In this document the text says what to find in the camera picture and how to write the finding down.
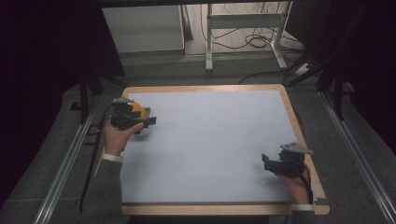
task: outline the white desk leg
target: white desk leg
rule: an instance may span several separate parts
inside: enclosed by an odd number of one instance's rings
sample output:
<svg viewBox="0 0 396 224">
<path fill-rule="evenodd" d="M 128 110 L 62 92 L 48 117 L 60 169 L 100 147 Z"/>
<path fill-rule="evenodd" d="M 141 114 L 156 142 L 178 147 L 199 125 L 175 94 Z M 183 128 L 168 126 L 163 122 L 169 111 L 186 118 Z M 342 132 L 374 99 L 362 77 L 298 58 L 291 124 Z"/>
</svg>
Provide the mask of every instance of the white desk leg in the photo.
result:
<svg viewBox="0 0 396 224">
<path fill-rule="evenodd" d="M 212 18 L 212 6 L 211 4 L 207 4 L 207 40 L 206 40 L 206 72 L 211 72 L 213 70 L 213 57 L 212 57 L 212 26 L 211 26 L 211 18 Z"/>
<path fill-rule="evenodd" d="M 289 15 L 289 8 L 290 8 L 290 2 L 288 2 L 288 4 L 286 5 L 285 9 L 282 12 L 281 21 L 280 21 L 279 27 L 277 27 L 277 30 L 276 30 L 275 40 L 271 42 L 271 48 L 275 54 L 275 57 L 276 57 L 277 63 L 279 64 L 280 69 L 288 68 L 288 66 L 285 63 L 285 60 L 282 57 L 282 54 L 280 53 L 279 42 L 280 42 L 280 38 L 282 37 L 283 30 L 285 29 L 286 20 Z"/>
</svg>

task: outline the gray sleeve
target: gray sleeve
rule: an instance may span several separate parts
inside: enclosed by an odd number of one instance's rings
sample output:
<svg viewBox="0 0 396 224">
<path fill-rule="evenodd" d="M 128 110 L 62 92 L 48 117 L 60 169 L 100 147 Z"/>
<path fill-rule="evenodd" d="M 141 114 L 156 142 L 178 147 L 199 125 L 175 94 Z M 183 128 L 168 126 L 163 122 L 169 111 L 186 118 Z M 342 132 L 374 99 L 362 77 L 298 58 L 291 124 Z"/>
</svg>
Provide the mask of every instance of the gray sleeve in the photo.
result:
<svg viewBox="0 0 396 224">
<path fill-rule="evenodd" d="M 121 162 L 101 160 L 83 201 L 82 223 L 122 223 L 121 166 Z"/>
<path fill-rule="evenodd" d="M 314 211 L 292 211 L 292 224 L 318 224 L 318 217 Z"/>
</svg>

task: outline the table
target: table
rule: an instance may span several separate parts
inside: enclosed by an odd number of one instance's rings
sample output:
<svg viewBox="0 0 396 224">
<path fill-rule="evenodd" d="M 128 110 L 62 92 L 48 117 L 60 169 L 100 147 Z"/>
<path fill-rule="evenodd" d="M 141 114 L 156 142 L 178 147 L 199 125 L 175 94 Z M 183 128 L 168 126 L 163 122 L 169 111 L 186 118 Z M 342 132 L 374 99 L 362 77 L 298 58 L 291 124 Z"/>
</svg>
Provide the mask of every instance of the table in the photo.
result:
<svg viewBox="0 0 396 224">
<path fill-rule="evenodd" d="M 287 116 L 295 134 L 296 140 L 306 146 L 299 128 L 289 97 L 281 85 L 254 85 L 254 86 L 172 86 L 172 87 L 132 87 L 123 92 L 123 97 L 130 93 L 158 93 L 158 92 L 211 92 L 211 91 L 278 91 L 285 106 Z M 318 179 L 314 163 L 309 155 L 305 156 L 305 163 L 311 169 L 312 186 L 318 200 L 314 204 L 315 213 L 328 214 L 330 206 L 320 204 L 326 199 L 323 188 Z M 238 203 L 238 204 L 125 204 L 123 214 L 129 216 L 267 216 L 286 215 L 290 213 L 290 205 L 285 203 Z"/>
</svg>

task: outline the person's left hand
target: person's left hand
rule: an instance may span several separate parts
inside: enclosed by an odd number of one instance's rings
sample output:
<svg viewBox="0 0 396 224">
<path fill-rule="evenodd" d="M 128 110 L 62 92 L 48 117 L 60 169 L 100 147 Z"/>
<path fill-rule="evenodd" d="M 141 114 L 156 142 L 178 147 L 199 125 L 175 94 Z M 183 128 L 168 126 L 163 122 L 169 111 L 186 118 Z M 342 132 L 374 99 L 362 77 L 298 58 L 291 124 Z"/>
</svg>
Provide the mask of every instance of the person's left hand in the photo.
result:
<svg viewBox="0 0 396 224">
<path fill-rule="evenodd" d="M 103 129 L 105 137 L 105 153 L 113 156 L 120 156 L 131 135 L 141 130 L 144 125 L 143 123 L 138 123 L 130 129 L 121 131 L 113 127 L 110 121 L 111 119 L 106 121 Z"/>
</svg>

